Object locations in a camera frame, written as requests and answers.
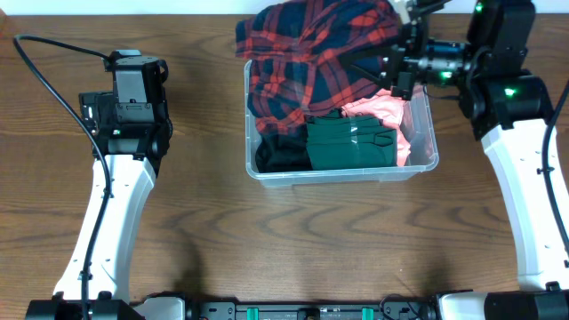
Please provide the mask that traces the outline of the dark green garment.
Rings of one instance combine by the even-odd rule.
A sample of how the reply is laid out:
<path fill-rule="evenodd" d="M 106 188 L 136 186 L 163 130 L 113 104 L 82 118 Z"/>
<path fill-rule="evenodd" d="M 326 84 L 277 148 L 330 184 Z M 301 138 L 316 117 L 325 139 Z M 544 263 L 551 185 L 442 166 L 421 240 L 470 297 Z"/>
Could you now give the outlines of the dark green garment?
<path fill-rule="evenodd" d="M 397 131 L 375 116 L 344 117 L 333 111 L 307 122 L 306 149 L 315 171 L 392 167 Z"/>

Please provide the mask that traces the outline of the clear plastic storage container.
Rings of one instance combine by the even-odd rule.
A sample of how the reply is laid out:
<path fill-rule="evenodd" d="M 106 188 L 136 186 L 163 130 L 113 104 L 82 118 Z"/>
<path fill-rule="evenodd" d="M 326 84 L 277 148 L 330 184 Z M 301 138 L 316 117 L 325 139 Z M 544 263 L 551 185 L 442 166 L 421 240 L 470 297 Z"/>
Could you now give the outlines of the clear plastic storage container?
<path fill-rule="evenodd" d="M 244 120 L 245 169 L 251 178 L 265 188 L 358 181 L 405 181 L 418 173 L 435 169 L 439 162 L 429 98 L 420 85 L 413 89 L 412 100 L 405 103 L 403 118 L 399 125 L 405 140 L 410 143 L 410 155 L 406 158 L 404 166 L 262 173 L 257 168 L 255 160 L 262 137 L 256 128 L 256 118 L 248 108 L 244 110 Z"/>

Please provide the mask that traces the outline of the black trousers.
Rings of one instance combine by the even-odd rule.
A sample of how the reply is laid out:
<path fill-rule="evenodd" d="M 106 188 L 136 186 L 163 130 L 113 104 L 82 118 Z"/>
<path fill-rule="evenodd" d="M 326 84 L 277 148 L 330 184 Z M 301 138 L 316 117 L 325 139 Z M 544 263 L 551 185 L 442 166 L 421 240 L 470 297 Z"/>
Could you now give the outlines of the black trousers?
<path fill-rule="evenodd" d="M 262 135 L 255 153 L 261 173 L 311 171 L 306 136 Z"/>

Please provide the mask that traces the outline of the red plaid flannel shirt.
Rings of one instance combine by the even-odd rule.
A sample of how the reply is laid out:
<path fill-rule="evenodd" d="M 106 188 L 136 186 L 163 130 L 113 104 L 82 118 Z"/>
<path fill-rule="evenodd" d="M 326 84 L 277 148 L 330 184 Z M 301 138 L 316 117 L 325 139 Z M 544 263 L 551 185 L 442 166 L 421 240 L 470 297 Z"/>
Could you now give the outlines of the red plaid flannel shirt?
<path fill-rule="evenodd" d="M 236 56 L 251 62 L 247 106 L 261 134 L 296 135 L 379 86 L 344 68 L 340 56 L 398 37 L 387 1 L 310 0 L 271 5 L 236 24 Z"/>

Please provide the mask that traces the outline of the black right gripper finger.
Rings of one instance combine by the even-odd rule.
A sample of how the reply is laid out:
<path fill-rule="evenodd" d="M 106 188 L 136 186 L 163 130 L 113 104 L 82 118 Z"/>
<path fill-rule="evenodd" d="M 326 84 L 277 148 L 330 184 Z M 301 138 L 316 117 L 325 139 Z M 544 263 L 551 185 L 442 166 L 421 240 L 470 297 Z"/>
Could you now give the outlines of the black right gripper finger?
<path fill-rule="evenodd" d="M 341 56 L 342 62 L 354 62 L 361 59 L 389 57 L 391 53 L 390 45 L 375 46 L 359 52 L 347 52 Z"/>
<path fill-rule="evenodd" d="M 389 78 L 389 74 L 386 71 L 372 72 L 364 68 L 361 68 L 355 64 L 349 64 L 349 69 L 351 69 L 361 77 L 376 84 L 381 89 L 391 88 L 391 79 Z"/>

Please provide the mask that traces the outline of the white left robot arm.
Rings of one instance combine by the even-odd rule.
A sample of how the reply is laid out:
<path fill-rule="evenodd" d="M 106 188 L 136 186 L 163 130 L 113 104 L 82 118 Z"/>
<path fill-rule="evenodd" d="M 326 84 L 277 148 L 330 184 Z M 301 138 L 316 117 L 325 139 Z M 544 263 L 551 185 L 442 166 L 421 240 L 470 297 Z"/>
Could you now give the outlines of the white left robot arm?
<path fill-rule="evenodd" d="M 185 299 L 158 293 L 132 304 L 129 279 L 140 217 L 169 148 L 172 123 L 163 95 L 79 96 L 81 120 L 97 143 L 93 183 L 70 262 L 48 300 L 33 300 L 28 319 L 183 319 Z"/>

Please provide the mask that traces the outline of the pink garment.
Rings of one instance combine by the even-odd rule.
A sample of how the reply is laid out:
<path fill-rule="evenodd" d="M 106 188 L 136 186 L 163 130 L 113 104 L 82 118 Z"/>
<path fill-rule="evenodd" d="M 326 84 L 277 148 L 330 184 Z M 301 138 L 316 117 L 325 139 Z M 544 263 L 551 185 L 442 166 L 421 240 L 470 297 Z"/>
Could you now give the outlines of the pink garment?
<path fill-rule="evenodd" d="M 369 99 L 360 99 L 348 103 L 341 108 L 344 117 L 375 116 L 384 127 L 397 131 L 397 165 L 405 166 L 411 154 L 411 144 L 401 131 L 401 124 L 405 115 L 405 106 L 408 103 L 398 97 L 390 95 L 391 91 L 384 89 L 376 92 Z"/>

